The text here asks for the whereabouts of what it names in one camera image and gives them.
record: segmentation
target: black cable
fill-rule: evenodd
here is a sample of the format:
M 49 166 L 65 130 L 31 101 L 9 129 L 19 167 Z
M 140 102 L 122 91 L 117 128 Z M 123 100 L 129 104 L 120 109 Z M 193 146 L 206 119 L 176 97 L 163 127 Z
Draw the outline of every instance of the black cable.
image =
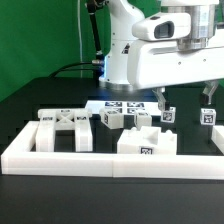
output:
M 71 67 L 74 67 L 74 66 L 80 66 L 80 65 L 91 65 L 92 62 L 78 62 L 78 63 L 73 63 L 73 64 L 68 64 L 68 65 L 65 65 L 61 68 L 59 68 L 58 70 L 52 72 L 49 77 L 50 78 L 53 78 L 55 77 L 58 73 L 60 73 L 62 70 L 64 69 L 67 69 L 67 68 L 71 68 Z

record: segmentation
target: white plastic part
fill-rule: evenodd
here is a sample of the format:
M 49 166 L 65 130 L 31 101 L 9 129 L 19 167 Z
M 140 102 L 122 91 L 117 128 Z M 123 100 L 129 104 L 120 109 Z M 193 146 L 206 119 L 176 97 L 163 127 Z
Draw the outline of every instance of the white plastic part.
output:
M 74 119 L 76 151 L 93 151 L 93 136 L 89 122 L 89 111 L 86 109 L 76 109 Z
M 146 110 L 138 109 L 134 114 L 134 123 L 138 130 L 141 129 L 142 126 L 152 126 L 152 116 Z
M 201 108 L 200 122 L 202 125 L 215 125 L 216 111 L 214 109 Z
M 145 127 L 140 131 L 124 130 L 118 143 L 118 154 L 176 155 L 177 135 L 161 133 L 160 127 Z
M 54 115 L 57 118 L 54 122 L 49 122 L 45 126 L 38 128 L 36 144 L 37 151 L 54 151 L 55 131 L 75 130 L 75 145 L 77 152 L 93 151 L 93 137 L 89 118 L 92 117 L 90 109 L 41 109 L 38 111 L 38 117 Z
M 174 123 L 176 117 L 176 107 L 170 107 L 170 110 L 162 111 L 161 122 Z
M 169 37 L 156 37 L 156 29 L 169 23 L 173 33 Z M 132 27 L 133 36 L 146 41 L 163 41 L 186 37 L 191 31 L 191 16 L 188 13 L 157 13 Z
M 176 41 L 135 41 L 129 50 L 128 80 L 138 89 L 224 78 L 224 30 L 205 49 L 181 52 Z
M 219 150 L 224 154 L 224 126 L 214 125 L 212 128 L 212 141 Z
M 218 5 L 219 0 L 162 0 L 161 6 Z
M 113 108 L 102 108 L 99 112 L 101 122 L 110 129 L 119 129 L 124 127 L 124 114 Z
M 128 50 L 134 40 L 132 25 L 143 20 L 144 14 L 127 0 L 109 0 L 107 5 L 111 19 L 111 49 L 105 57 L 105 74 L 101 82 L 128 85 Z
M 37 152 L 54 152 L 55 123 L 56 111 L 43 111 L 36 135 Z

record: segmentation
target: white rectangular frame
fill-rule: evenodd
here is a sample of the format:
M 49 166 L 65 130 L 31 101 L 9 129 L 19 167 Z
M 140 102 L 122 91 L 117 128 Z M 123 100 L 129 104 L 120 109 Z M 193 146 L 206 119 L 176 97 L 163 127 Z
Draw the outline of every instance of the white rectangular frame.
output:
M 3 175 L 224 179 L 222 156 L 31 152 L 38 125 L 30 121 L 2 154 Z

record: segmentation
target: green screen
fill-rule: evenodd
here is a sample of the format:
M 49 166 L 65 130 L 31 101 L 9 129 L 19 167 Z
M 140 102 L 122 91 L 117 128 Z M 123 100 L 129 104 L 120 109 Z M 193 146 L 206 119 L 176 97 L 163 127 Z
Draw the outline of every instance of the green screen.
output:
M 89 15 L 81 4 L 83 60 L 95 58 Z M 159 10 L 156 0 L 130 0 L 145 16 Z M 0 101 L 36 77 L 80 61 L 77 0 L 0 0 Z M 97 12 L 101 45 L 110 48 L 107 7 Z

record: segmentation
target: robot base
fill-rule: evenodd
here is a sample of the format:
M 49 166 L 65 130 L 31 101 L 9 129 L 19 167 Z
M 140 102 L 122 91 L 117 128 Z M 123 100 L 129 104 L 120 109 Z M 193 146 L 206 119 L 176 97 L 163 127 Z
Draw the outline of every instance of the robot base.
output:
M 102 88 L 113 89 L 117 91 L 133 91 L 134 90 L 131 84 L 112 83 L 103 78 L 99 79 L 99 86 Z

